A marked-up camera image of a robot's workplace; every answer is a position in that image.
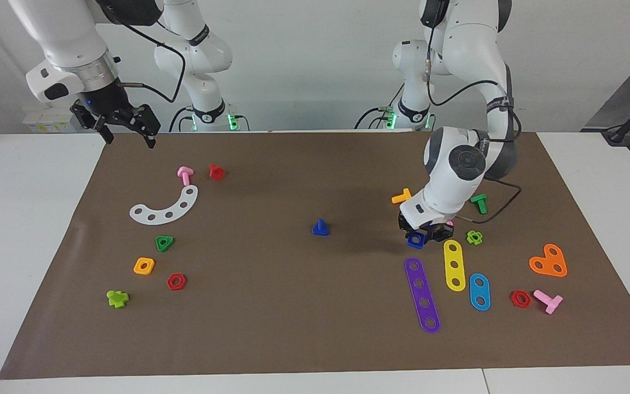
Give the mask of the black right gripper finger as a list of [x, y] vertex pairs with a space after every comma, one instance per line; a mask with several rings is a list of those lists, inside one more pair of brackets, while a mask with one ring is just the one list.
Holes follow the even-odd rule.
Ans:
[[136, 108], [136, 132], [142, 135], [149, 149], [155, 147], [155, 136], [160, 128], [161, 124], [150, 106]]
[[101, 115], [100, 117], [98, 117], [93, 126], [93, 130], [102, 137], [103, 141], [105, 141], [106, 144], [112, 144], [114, 136], [107, 126], [107, 119], [105, 115]]

